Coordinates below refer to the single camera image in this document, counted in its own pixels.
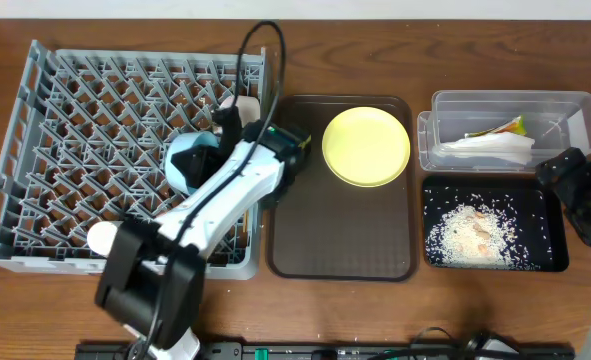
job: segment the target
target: gray dish rack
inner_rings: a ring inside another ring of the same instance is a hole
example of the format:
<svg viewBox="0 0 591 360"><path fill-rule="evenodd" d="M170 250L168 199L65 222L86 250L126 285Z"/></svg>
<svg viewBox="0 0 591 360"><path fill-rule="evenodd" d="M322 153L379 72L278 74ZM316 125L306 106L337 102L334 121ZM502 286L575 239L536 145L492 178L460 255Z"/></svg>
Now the gray dish rack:
<svg viewBox="0 0 591 360"><path fill-rule="evenodd" d="M242 69L242 94L264 111L264 50L244 55ZM0 266L101 273L106 260L86 232L101 220L151 219L184 200L165 179L164 154L180 133L210 129L235 72L236 55L53 53L33 41L0 156ZM260 221L256 204L209 258L208 278L255 274Z"/></svg>

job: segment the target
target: dark baking tray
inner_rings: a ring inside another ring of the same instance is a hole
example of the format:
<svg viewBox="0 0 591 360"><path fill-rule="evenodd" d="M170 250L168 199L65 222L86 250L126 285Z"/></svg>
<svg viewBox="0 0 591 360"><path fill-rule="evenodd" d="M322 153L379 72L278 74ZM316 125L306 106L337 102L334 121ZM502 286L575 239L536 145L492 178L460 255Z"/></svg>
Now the dark baking tray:
<svg viewBox="0 0 591 360"><path fill-rule="evenodd" d="M339 179L324 161L326 126L358 106L392 114L412 142L410 110L396 97L298 95L280 102L277 123L310 131L312 149L307 168L271 214L268 264L279 276L403 281L416 269L413 162L392 182L361 188Z"/></svg>
<svg viewBox="0 0 591 360"><path fill-rule="evenodd" d="M473 198L470 196L471 193L481 197ZM458 196L457 202L454 201L455 195ZM504 201L505 195L514 200ZM491 207L492 199L502 200L495 202L495 208L509 212L516 218L516 227L523 230L515 233L515 244L526 246L530 253L529 261L540 266L540 269L532 271L561 272L569 265L560 201L552 191L543 189L534 179L482 175L431 176L422 184L422 199L425 258L431 265L467 267L464 264L458 266L442 263L439 254L431 252L428 248L428 236L433 226L441 221L441 216L454 210L459 204L485 204Z"/></svg>

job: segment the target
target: brown tabletop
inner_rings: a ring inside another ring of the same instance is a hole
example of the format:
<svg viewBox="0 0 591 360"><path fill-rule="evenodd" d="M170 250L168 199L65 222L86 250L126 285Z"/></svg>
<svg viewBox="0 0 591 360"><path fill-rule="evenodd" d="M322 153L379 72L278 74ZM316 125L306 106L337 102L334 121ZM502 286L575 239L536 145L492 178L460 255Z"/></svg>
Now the brown tabletop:
<svg viewBox="0 0 591 360"><path fill-rule="evenodd" d="M437 90L591 93L591 22L282 25L289 49L287 94L393 95L416 117L430 109ZM0 20L0 149L32 39L52 50L232 53L251 26L248 21ZM267 31L251 51L265 41L276 43ZM426 174L413 150L419 186ZM263 257L251 280L206 283L196 331L203 338L247 342L401 343L428 326L460 337L485 327L520 342L570 342L579 350L591 323L591 248L566 228L571 264L559 274L436 269L421 260L405 284L302 281L275 276ZM93 304L97 281L0 268L0 359L71 358L80 340L130 339Z"/></svg>

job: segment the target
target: white wall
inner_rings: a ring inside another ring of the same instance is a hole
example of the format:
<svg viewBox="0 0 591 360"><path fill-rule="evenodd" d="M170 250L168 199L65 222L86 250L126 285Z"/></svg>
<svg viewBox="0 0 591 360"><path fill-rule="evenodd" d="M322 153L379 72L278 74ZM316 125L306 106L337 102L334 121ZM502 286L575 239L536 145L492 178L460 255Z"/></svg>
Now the white wall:
<svg viewBox="0 0 591 360"><path fill-rule="evenodd" d="M0 0L0 18L591 20L591 0Z"/></svg>

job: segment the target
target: tray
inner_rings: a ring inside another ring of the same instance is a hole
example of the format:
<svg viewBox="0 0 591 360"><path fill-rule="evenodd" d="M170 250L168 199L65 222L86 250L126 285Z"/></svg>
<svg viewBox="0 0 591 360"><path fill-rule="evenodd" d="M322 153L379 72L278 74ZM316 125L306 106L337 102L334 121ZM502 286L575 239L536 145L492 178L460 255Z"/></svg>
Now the tray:
<svg viewBox="0 0 591 360"><path fill-rule="evenodd" d="M569 265L561 204L534 179L432 176L422 184L422 199L426 260L433 266L561 272ZM509 246L500 252L510 256L510 265L460 262L452 252L444 253L444 233L437 229L445 214L462 205L487 206L486 213L497 214L500 224L514 230L503 237Z"/></svg>
<svg viewBox="0 0 591 360"><path fill-rule="evenodd" d="M101 273L106 260L88 248L86 231L101 220L150 219L181 203L184 195L164 176L164 155L178 134L209 129L211 109L233 93L236 60L211 54L53 53L33 41L0 157L0 266ZM262 106L270 96L266 66L263 53L242 60L242 92L257 96ZM255 274L257 205L247 218L215 249L208 278Z"/></svg>
<svg viewBox="0 0 591 360"><path fill-rule="evenodd" d="M297 124L312 138L307 168L271 214L268 264L279 276L404 281L416 269L413 165L386 185L360 188L324 161L326 126L357 106L387 111L411 133L410 110L395 97L299 95L279 105L278 124Z"/></svg>

